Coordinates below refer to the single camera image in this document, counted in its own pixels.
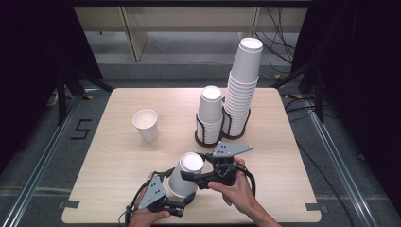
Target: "black wall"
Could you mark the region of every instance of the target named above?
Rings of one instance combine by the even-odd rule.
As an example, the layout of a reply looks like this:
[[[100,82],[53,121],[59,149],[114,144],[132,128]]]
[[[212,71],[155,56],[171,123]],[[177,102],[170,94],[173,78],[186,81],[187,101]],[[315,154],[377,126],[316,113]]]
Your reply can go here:
[[[401,13],[397,6],[396,1],[351,4],[352,10],[340,22],[343,30],[334,54],[322,70],[335,108],[401,215]],[[325,18],[325,24],[312,19],[303,31],[327,28],[323,10],[309,13],[315,20]],[[310,58],[307,49],[314,46],[308,41],[313,35],[303,31],[294,67]]]
[[[101,78],[72,7],[0,2],[0,171],[56,88],[62,65]]]

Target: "black cable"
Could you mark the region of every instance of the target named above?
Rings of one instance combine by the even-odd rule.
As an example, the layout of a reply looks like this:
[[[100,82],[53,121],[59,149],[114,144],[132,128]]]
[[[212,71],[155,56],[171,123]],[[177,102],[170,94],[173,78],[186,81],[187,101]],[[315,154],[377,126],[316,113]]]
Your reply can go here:
[[[353,220],[351,218],[351,214],[349,213],[349,211],[348,211],[347,207],[345,206],[345,203],[343,202],[343,200],[340,198],[339,193],[336,191],[336,189],[334,189],[334,186],[328,181],[327,177],[324,175],[322,170],[318,167],[316,162],[312,159],[312,157],[310,157],[310,155],[306,152],[306,150],[301,146],[301,144],[298,142],[298,140],[296,140],[296,143],[297,143],[298,147],[300,148],[300,150],[304,153],[304,155],[306,155],[306,157],[309,159],[309,161],[316,167],[316,169],[319,171],[321,176],[324,178],[324,180],[326,181],[326,183],[328,184],[330,189],[333,191],[333,193],[336,196],[336,198],[339,200],[342,208],[345,211],[345,214],[348,217],[348,220],[350,221],[351,226],[355,226],[355,224],[354,224],[354,222],[353,222]]]
[[[295,119],[292,119],[292,120],[289,120],[289,122],[294,122],[294,121],[297,121],[297,120],[302,120],[302,119],[304,119],[305,117],[307,117],[307,116],[309,116],[310,115],[310,113],[307,113],[306,115],[304,115],[304,116],[301,116],[301,117],[298,117],[298,118],[295,118]]]
[[[225,177],[227,174],[230,172],[230,167],[234,166],[235,164],[221,164],[216,168],[216,173],[219,175],[219,177]],[[225,167],[226,170],[225,172],[220,172],[220,169]]]
[[[271,15],[271,12],[270,12],[270,10],[269,10],[269,7],[267,7],[267,10],[268,10],[269,16],[271,17],[271,20],[272,20],[273,23],[274,23],[274,27],[275,27],[275,29],[276,29],[276,33],[275,33],[274,39],[273,39],[273,44],[275,43],[275,37],[278,36],[278,37],[281,39],[281,41],[283,42],[283,44],[284,44],[286,53],[288,54],[288,57],[289,57],[289,62],[292,63],[293,55],[292,55],[292,52],[289,50],[288,44],[287,44],[287,42],[286,42],[286,40],[285,40],[285,38],[284,38],[283,26],[282,26],[282,24],[281,24],[281,13],[282,13],[283,8],[281,8],[281,7],[278,8],[278,24],[276,24],[276,22],[275,22],[273,16]]]
[[[287,60],[287,59],[284,58],[282,55],[280,55],[277,51],[275,51],[275,50],[272,49],[270,46],[268,46],[267,44],[265,44],[265,42],[263,42],[263,41],[260,39],[260,37],[259,37],[259,35],[258,35],[257,33],[254,33],[254,35],[257,37],[257,39],[259,39],[259,40],[262,42],[263,46],[265,46],[265,47],[269,50],[270,54],[273,53],[275,56],[279,57],[280,59],[282,59],[282,60],[284,60],[284,61],[286,61],[286,62],[288,62],[288,63],[291,63],[291,61]]]
[[[313,108],[315,108],[315,106],[314,105],[312,105],[312,106],[304,106],[304,107],[298,107],[298,108],[294,108],[294,109],[288,109],[288,110],[286,110],[286,113],[291,113],[291,112],[296,112],[296,111],[300,111],[300,110],[304,110],[304,109],[313,109]]]
[[[269,77],[269,75],[267,75],[266,73],[261,73],[261,72],[259,72],[259,75],[262,75],[262,76],[265,77],[266,79],[271,79],[271,80],[275,80],[275,81],[280,80],[280,79],[277,79],[277,78]]]
[[[251,190],[253,192],[253,195],[256,196],[256,181],[254,180],[253,174],[242,164],[237,164],[237,166],[242,166],[238,167],[237,169],[240,170],[251,180]]]
[[[254,26],[256,24],[256,16],[257,16],[257,12],[258,11],[259,11],[259,8],[256,8],[256,11],[254,12],[254,17],[253,17],[253,25],[252,25],[251,37],[253,35],[253,28],[254,28]]]
[[[294,101],[298,101],[298,100],[305,100],[305,99],[313,99],[314,97],[301,97],[301,98],[295,98],[292,99],[289,103],[287,103],[286,107],[284,108],[284,110],[287,110],[288,106],[293,103]]]
[[[144,190],[145,187],[149,186],[150,184],[150,180],[147,180],[144,184],[142,184],[142,186],[139,188],[139,190],[136,192],[135,196],[132,199],[132,203],[130,205],[127,206],[127,210],[120,216],[120,218],[118,219],[118,223],[120,223],[120,219],[123,215],[125,215],[125,223],[126,225],[128,225],[131,221],[131,214],[133,213],[133,207],[135,205],[136,199],[138,199],[139,194],[141,194],[142,190]]]
[[[268,41],[270,41],[270,42],[274,42],[275,44],[279,44],[279,45],[287,45],[288,48],[295,49],[295,47],[292,46],[292,45],[290,45],[290,44],[279,43],[279,42],[277,42],[277,41],[272,40],[271,38],[269,38],[269,37],[266,35],[265,32],[262,32],[262,34],[263,34],[263,36],[264,36]]]

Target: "cup rim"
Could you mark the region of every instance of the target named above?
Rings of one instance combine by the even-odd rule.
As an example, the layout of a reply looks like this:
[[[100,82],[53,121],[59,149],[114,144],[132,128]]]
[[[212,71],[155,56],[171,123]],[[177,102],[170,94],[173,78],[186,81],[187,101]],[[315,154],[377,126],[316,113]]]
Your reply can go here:
[[[239,42],[239,47],[244,51],[257,53],[263,50],[263,43],[258,39],[247,37]]]
[[[135,116],[139,116],[139,114],[141,114],[141,113],[143,113],[143,112],[151,112],[151,113],[153,114],[153,116],[154,116],[153,122],[152,122],[152,124],[151,124],[150,127],[139,127],[137,124],[135,124]],[[155,111],[153,111],[152,109],[143,109],[143,110],[140,110],[140,111],[136,112],[136,113],[133,115],[133,117],[132,117],[132,124],[133,124],[133,126],[135,126],[137,129],[145,130],[145,129],[149,129],[149,128],[153,127],[153,126],[157,123],[157,120],[158,120],[158,115],[157,115],[157,113],[156,113]]]
[[[200,161],[200,166],[201,167],[199,167],[199,168],[197,168],[197,169],[191,169],[190,167],[188,167],[188,166],[186,166],[185,164],[184,164],[184,161],[185,161],[185,157],[186,156],[189,156],[189,155],[191,155],[191,156],[193,156],[193,157],[196,157],[195,159],[198,159],[197,161]],[[196,172],[199,172],[199,171],[201,171],[202,169],[203,169],[203,160],[202,160],[202,158],[199,156],[199,154],[197,154],[197,153],[195,153],[195,152],[187,152],[187,153],[185,153],[185,154],[183,154],[183,156],[181,156],[181,158],[180,158],[180,166],[181,166],[181,168],[184,170],[184,171],[186,171],[186,172],[194,172],[194,173],[196,173]]]
[[[213,89],[218,91],[218,97],[216,98],[208,98],[207,96],[204,95],[205,90],[207,89]],[[202,92],[201,92],[201,97],[205,100],[205,101],[209,101],[209,102],[215,102],[215,101],[219,101],[221,99],[221,89],[218,88],[217,86],[214,85],[208,85],[206,87],[203,88]]]
[[[217,122],[215,122],[215,123],[208,123],[208,122],[204,122],[201,118],[200,118],[200,116],[199,116],[199,114],[198,114],[198,120],[203,124],[203,125],[207,125],[207,126],[216,126],[216,125],[218,125],[220,122],[222,122],[223,121],[223,112],[221,112],[221,118],[220,118],[220,120],[219,121],[217,121]]]

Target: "cable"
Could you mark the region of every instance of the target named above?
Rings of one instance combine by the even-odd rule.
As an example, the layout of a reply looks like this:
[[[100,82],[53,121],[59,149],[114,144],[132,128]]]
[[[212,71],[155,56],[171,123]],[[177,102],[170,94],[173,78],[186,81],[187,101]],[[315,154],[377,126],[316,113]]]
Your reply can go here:
[[[252,31],[251,31],[251,37],[252,37],[252,35],[253,35],[253,29],[254,29],[254,26],[255,26],[255,24],[256,24],[256,16],[257,16],[257,14],[258,14],[259,9],[260,9],[260,8],[256,8],[256,11],[254,12],[253,25],[252,25]]]
[[[309,161],[316,167],[316,169],[319,171],[319,173],[322,175],[322,177],[324,178],[324,180],[326,181],[326,183],[328,184],[328,186],[330,187],[330,189],[333,191],[334,195],[337,197],[337,199],[339,200],[342,208],[345,211],[345,214],[348,217],[348,220],[350,221],[351,226],[355,226],[352,218],[351,218],[351,214],[349,213],[347,207],[345,206],[345,203],[342,201],[342,199],[340,198],[339,193],[336,191],[336,189],[334,189],[334,186],[328,181],[327,177],[324,175],[324,173],[322,172],[322,170],[318,167],[318,165],[316,164],[316,162],[312,159],[312,157],[310,157],[310,155],[306,152],[306,150],[301,146],[301,144],[298,142],[298,140],[296,140],[296,143],[298,145],[298,147],[300,148],[300,150],[306,155],[306,157],[309,159]]]
[[[260,72],[259,72],[259,75],[262,75],[263,77],[265,77],[265,78],[267,78],[267,79],[272,79],[272,80],[280,80],[280,79],[277,79],[277,78],[272,78],[272,77],[269,77],[269,75],[266,75],[266,74],[264,74],[264,73],[260,73]]]
[[[286,61],[287,63],[291,63],[291,61],[289,61],[288,59],[284,58],[281,54],[279,54],[277,51],[275,51],[274,49],[271,48],[271,46],[268,46],[267,44],[265,44],[265,42],[262,41],[262,39],[260,39],[259,35],[257,33],[254,33],[254,35],[262,42],[263,46],[265,46],[270,54],[274,54],[275,56],[279,57],[280,59]]]
[[[133,207],[135,205],[136,199],[138,199],[139,194],[141,194],[142,190],[144,190],[145,187],[149,186],[150,180],[147,180],[142,186],[139,188],[139,190],[136,192],[135,196],[133,197],[132,203],[126,207],[126,211],[118,218],[118,223],[121,225],[120,219],[123,215],[125,215],[125,223],[130,223],[131,221],[131,214],[133,212]]]
[[[306,114],[306,115],[304,115],[304,116],[301,116],[301,117],[298,117],[298,118],[295,118],[295,119],[289,120],[289,122],[294,122],[294,121],[297,121],[297,120],[304,119],[305,117],[309,116],[309,115],[310,115],[310,113],[311,113],[311,112],[307,113],[307,114]]]
[[[254,180],[253,174],[242,164],[237,164],[237,169],[243,172],[250,180],[251,180],[251,189],[253,192],[253,195],[256,196],[256,182]]]
[[[292,99],[289,103],[287,103],[286,107],[284,108],[284,110],[287,110],[288,106],[293,103],[294,101],[298,101],[298,100],[305,100],[305,99],[312,99],[314,97],[301,97],[301,98],[296,98],[296,99]]]
[[[298,107],[298,108],[294,108],[294,109],[288,109],[288,110],[286,110],[286,113],[296,112],[296,111],[300,111],[300,110],[304,110],[304,109],[312,110],[313,108],[315,108],[314,105],[313,106]]]
[[[294,46],[292,46],[292,45],[290,45],[290,44],[278,43],[277,41],[274,41],[274,40],[272,40],[271,38],[269,38],[269,37],[266,35],[266,33],[265,33],[265,32],[262,32],[262,34],[263,34],[263,36],[264,36],[264,37],[265,37],[267,40],[269,40],[269,41],[271,41],[271,42],[274,42],[275,44],[279,44],[279,45],[287,45],[287,46],[288,46],[288,48],[295,49],[295,47],[294,47]]]
[[[292,52],[289,50],[288,44],[287,44],[287,42],[286,42],[286,40],[284,38],[283,26],[281,24],[281,14],[282,14],[283,8],[281,8],[281,7],[278,8],[278,24],[276,24],[273,16],[271,15],[269,7],[267,7],[267,10],[268,10],[269,16],[271,17],[271,20],[274,23],[274,27],[276,28],[276,33],[274,35],[274,39],[273,39],[273,43],[272,44],[276,43],[275,37],[278,36],[281,39],[281,41],[283,42],[283,45],[284,45],[285,50],[286,50],[286,53],[288,54],[288,57],[289,57],[289,61],[292,62],[293,55],[292,55]]]

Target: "tape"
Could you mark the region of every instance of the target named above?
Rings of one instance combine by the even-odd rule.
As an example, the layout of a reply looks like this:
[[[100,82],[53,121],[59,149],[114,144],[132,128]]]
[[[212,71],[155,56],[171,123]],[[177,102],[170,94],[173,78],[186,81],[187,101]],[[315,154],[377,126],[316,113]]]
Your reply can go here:
[[[73,209],[77,209],[79,206],[79,201],[61,201],[59,203],[59,208],[73,208]]]
[[[306,210],[307,211],[317,211],[321,210],[321,207],[318,203],[306,203]]]

